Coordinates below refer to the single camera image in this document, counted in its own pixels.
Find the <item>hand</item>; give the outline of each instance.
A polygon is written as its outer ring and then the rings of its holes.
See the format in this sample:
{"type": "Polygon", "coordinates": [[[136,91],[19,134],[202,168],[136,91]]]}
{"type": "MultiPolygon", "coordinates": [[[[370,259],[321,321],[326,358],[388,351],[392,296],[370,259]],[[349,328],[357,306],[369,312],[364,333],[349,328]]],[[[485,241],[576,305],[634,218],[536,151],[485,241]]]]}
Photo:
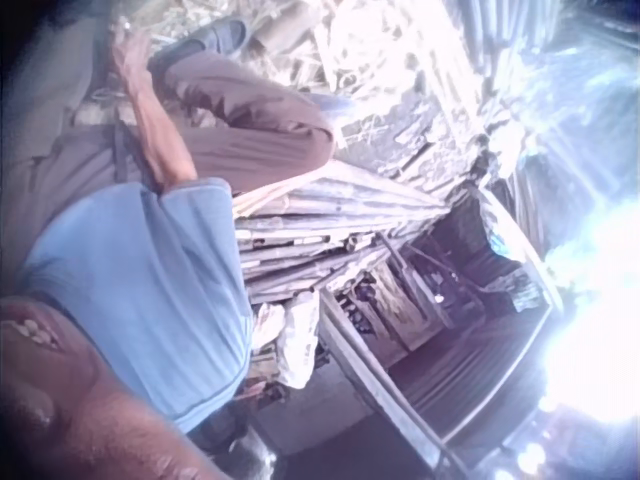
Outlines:
{"type": "Polygon", "coordinates": [[[128,35],[122,27],[116,30],[112,47],[113,61],[126,86],[150,75],[147,70],[150,47],[151,41],[145,33],[128,35]]]}

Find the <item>teeth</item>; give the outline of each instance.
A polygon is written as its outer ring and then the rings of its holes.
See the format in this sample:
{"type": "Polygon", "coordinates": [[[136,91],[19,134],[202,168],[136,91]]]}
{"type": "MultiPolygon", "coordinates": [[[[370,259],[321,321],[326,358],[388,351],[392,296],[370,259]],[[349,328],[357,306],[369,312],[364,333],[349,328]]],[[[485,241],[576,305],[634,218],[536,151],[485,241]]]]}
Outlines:
{"type": "Polygon", "coordinates": [[[38,323],[34,320],[26,319],[21,323],[9,320],[7,323],[17,330],[23,337],[29,338],[38,345],[47,345],[51,348],[58,348],[56,339],[53,338],[47,330],[40,328],[38,323]]]}
{"type": "Polygon", "coordinates": [[[20,325],[16,322],[11,322],[11,325],[18,330],[22,335],[24,335],[25,337],[29,336],[29,329],[27,327],[25,327],[24,325],[20,325]]]}
{"type": "Polygon", "coordinates": [[[34,320],[31,320],[30,318],[26,319],[22,323],[24,324],[25,327],[29,329],[29,332],[32,334],[36,334],[38,333],[38,330],[40,330],[40,328],[38,327],[38,324],[34,320]]]}
{"type": "Polygon", "coordinates": [[[41,338],[44,343],[51,343],[51,335],[45,330],[40,330],[37,334],[38,338],[41,338]]]}

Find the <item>brown pants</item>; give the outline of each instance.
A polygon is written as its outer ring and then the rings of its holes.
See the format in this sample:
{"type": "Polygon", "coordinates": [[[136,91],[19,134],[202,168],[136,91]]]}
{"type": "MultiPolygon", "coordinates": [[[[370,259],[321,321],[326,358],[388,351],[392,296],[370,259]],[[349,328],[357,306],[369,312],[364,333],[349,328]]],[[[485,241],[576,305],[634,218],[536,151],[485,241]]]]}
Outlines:
{"type": "MultiPolygon", "coordinates": [[[[5,292],[38,236],[64,209],[119,182],[153,186],[135,131],[65,124],[88,86],[92,22],[81,20],[62,31],[45,28],[27,57],[30,63],[10,84],[17,100],[4,116],[11,123],[10,141],[3,143],[5,292]]],[[[227,123],[228,128],[182,128],[181,133],[199,174],[222,177],[234,191],[314,170],[333,153],[331,127],[317,106],[215,53],[178,62],[164,80],[183,102],[210,109],[227,123]]]]}

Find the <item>blue shirt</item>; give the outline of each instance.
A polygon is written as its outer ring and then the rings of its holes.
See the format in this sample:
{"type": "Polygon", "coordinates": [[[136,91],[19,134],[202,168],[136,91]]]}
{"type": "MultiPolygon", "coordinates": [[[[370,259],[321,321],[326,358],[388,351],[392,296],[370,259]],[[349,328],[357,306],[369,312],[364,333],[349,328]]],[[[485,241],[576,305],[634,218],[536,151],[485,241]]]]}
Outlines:
{"type": "Polygon", "coordinates": [[[245,377],[252,316],[221,179],[158,196],[116,185],[63,212],[19,274],[66,310],[116,375],[188,432],[245,377]]]}

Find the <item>knee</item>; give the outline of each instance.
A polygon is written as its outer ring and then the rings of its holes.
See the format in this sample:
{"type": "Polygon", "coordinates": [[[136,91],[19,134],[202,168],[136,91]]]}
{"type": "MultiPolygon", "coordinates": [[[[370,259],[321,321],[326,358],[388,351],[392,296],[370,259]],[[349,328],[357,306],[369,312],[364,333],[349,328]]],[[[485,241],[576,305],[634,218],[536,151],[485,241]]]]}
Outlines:
{"type": "Polygon", "coordinates": [[[330,129],[314,129],[309,136],[307,153],[302,162],[304,172],[317,170],[327,164],[335,152],[335,140],[330,129]]]}

